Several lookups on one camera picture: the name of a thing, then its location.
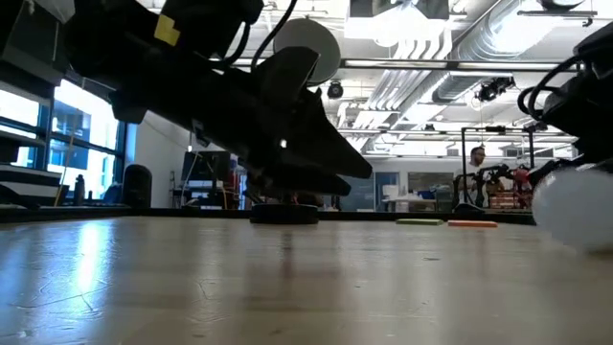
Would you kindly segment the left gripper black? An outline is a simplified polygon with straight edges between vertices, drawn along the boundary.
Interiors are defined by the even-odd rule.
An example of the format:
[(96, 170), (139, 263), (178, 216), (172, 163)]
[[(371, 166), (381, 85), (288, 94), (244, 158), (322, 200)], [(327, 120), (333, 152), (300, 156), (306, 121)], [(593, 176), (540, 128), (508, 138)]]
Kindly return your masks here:
[[(322, 89), (308, 85), (319, 59), (286, 47), (253, 72), (218, 73), (194, 55), (115, 52), (109, 101), (121, 121), (140, 124), (151, 111), (236, 154), (261, 192), (347, 196), (352, 187), (340, 175), (367, 178), (373, 168), (329, 121)], [(285, 162), (287, 150), (296, 163)]]

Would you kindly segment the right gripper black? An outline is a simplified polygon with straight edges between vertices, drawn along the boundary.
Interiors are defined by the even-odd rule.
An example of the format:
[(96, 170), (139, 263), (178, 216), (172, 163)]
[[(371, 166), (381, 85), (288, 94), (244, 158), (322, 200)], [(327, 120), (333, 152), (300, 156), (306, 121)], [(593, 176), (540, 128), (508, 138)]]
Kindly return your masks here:
[[(573, 146), (580, 155), (556, 158), (531, 169), (528, 181), (533, 188), (550, 173), (576, 168), (582, 160), (599, 163), (612, 157), (612, 74), (603, 77), (589, 67), (552, 86), (556, 73), (547, 77), (546, 86), (552, 91), (543, 106), (543, 121), (576, 137)], [(612, 174), (613, 162), (603, 161), (592, 170)]]

